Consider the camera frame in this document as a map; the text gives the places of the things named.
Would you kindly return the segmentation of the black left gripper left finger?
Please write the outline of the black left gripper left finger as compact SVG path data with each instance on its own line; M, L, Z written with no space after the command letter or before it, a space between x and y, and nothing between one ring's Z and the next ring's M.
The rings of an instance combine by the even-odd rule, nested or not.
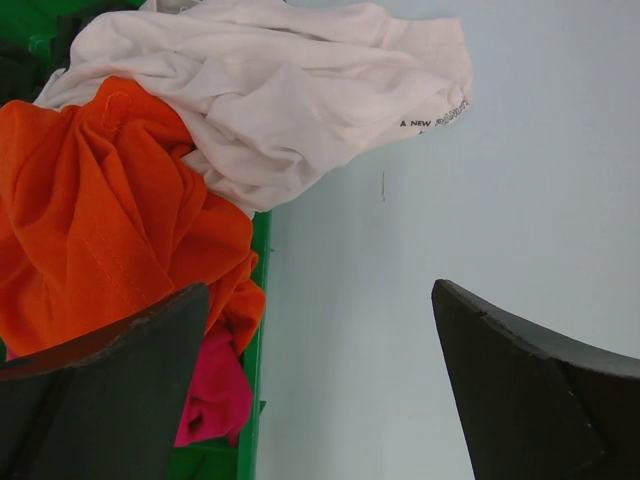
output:
M167 478L208 315L195 284L3 363L2 478Z

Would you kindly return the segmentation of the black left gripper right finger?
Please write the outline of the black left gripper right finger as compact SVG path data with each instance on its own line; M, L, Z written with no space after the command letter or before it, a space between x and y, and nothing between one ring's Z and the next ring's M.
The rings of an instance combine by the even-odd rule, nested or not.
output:
M636 479L639 361L502 310L450 280L436 328L477 479Z

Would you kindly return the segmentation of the white and green t-shirt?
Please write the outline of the white and green t-shirt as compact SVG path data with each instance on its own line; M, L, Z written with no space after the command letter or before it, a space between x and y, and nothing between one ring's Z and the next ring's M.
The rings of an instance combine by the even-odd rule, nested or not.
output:
M253 214L454 121L473 73L456 18L398 19L373 3L147 1L92 20L36 102L86 104L110 76L167 103L196 146L185 163Z

